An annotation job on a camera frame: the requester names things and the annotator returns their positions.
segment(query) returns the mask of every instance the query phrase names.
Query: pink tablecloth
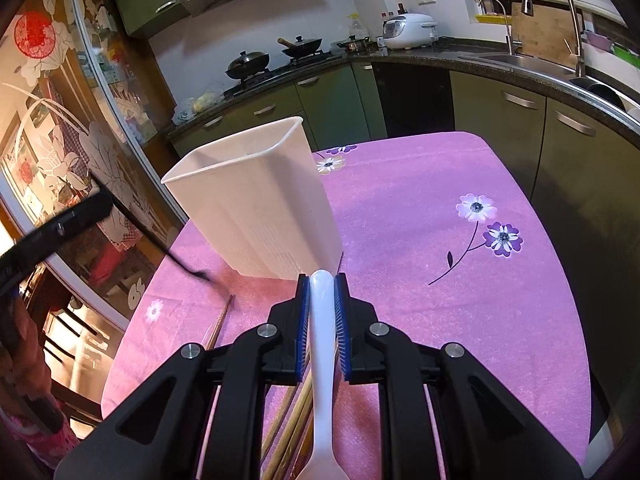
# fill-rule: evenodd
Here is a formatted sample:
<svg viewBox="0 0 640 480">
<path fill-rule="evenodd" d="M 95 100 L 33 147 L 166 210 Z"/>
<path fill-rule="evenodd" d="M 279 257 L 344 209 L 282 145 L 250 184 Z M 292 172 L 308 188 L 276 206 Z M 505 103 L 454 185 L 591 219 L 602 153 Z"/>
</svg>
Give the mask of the pink tablecloth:
<svg viewBox="0 0 640 480">
<path fill-rule="evenodd" d="M 315 158 L 342 235 L 341 270 L 352 295 L 415 342 L 461 342 L 581 462 L 591 397 L 580 321 L 542 225 L 492 150 L 476 136 L 449 132 L 329 151 L 325 160 Z M 496 243 L 500 226 L 510 246 Z M 237 296 L 219 344 L 264 322 L 272 304 L 293 296 L 294 282 L 240 276 L 191 222 L 173 250 Z M 449 259 L 453 269 L 434 282 Z M 111 367 L 104 415 L 181 345 L 205 341 L 225 294 L 165 259 Z M 272 390 L 267 421 L 282 397 Z M 351 480 L 379 478 L 377 388 L 342 383 L 335 412 L 338 462 Z"/>
</svg>

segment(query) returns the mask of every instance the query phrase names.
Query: white plastic cup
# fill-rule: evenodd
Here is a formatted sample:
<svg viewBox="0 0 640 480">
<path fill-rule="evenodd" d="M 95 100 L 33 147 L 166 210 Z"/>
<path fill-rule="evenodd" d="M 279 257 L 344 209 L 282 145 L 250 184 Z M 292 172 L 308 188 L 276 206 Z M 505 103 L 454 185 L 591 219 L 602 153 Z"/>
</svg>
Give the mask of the white plastic cup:
<svg viewBox="0 0 640 480">
<path fill-rule="evenodd" d="M 342 240 L 302 118 L 196 148 L 162 183 L 240 274 L 296 280 L 318 269 L 337 273 Z"/>
</svg>

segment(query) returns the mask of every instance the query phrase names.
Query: pot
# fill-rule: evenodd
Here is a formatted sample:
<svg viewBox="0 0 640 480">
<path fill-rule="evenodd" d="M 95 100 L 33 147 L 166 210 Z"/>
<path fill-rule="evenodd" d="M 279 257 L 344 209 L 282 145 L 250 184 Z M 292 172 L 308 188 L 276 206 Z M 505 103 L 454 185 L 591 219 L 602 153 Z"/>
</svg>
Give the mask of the pot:
<svg viewBox="0 0 640 480">
<path fill-rule="evenodd" d="M 369 37 L 356 40 L 355 36 L 349 36 L 348 41 L 336 43 L 337 46 L 346 50 L 349 54 L 353 52 L 366 52 L 368 50 Z"/>
<path fill-rule="evenodd" d="M 249 52 L 244 50 L 236 57 L 226 69 L 226 74 L 231 79 L 246 79 L 258 72 L 263 72 L 269 64 L 269 54 L 264 52 Z"/>
<path fill-rule="evenodd" d="M 284 54 L 293 59 L 299 59 L 300 57 L 311 56 L 318 50 L 322 40 L 303 40 L 302 36 L 298 36 L 296 43 L 291 43 L 284 40 L 284 38 L 278 38 L 278 43 L 287 47 L 283 50 Z"/>
</svg>

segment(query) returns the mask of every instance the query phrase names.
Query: wooden cutting board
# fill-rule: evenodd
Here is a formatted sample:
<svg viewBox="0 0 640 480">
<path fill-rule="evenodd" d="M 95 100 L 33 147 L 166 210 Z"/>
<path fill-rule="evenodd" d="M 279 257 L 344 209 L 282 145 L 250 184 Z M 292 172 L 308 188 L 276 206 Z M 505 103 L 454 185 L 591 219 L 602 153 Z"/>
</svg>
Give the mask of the wooden cutting board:
<svg viewBox="0 0 640 480">
<path fill-rule="evenodd" d="M 512 36 L 522 42 L 518 52 L 575 67 L 575 61 L 571 60 L 569 49 L 564 44 L 567 40 L 572 52 L 578 50 L 571 12 L 538 5 L 534 6 L 533 16 L 526 16 L 520 10 L 520 4 L 513 4 L 511 15 Z M 580 15 L 578 24 L 582 30 Z"/>
</svg>

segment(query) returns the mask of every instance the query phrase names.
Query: kitchen faucet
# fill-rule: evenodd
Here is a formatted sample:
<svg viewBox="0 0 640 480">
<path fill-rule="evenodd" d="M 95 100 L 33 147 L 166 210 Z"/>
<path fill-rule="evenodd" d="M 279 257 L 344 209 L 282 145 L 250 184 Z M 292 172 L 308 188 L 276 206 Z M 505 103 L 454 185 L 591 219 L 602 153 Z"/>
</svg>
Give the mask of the kitchen faucet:
<svg viewBox="0 0 640 480">
<path fill-rule="evenodd" d="M 578 52 L 576 56 L 578 58 L 575 66 L 575 76 L 584 77 L 584 49 L 582 47 L 582 40 L 580 38 L 580 27 L 578 25 L 578 13 L 575 10 L 574 0 L 569 1 L 569 8 L 571 9 L 571 17 L 574 20 L 574 32 L 575 40 L 578 44 Z M 522 0 L 522 13 L 527 16 L 533 16 L 533 0 Z"/>
<path fill-rule="evenodd" d="M 478 5 L 482 4 L 485 0 L 480 0 Z M 514 40 L 511 37 L 511 29 L 509 28 L 509 20 L 507 19 L 507 10 L 504 8 L 504 5 L 500 0 L 493 0 L 494 2 L 498 2 L 498 4 L 502 7 L 502 15 L 504 16 L 504 25 L 507 27 L 507 48 L 509 49 L 510 56 L 515 55 L 515 49 L 522 46 L 522 42 L 518 40 Z"/>
</svg>

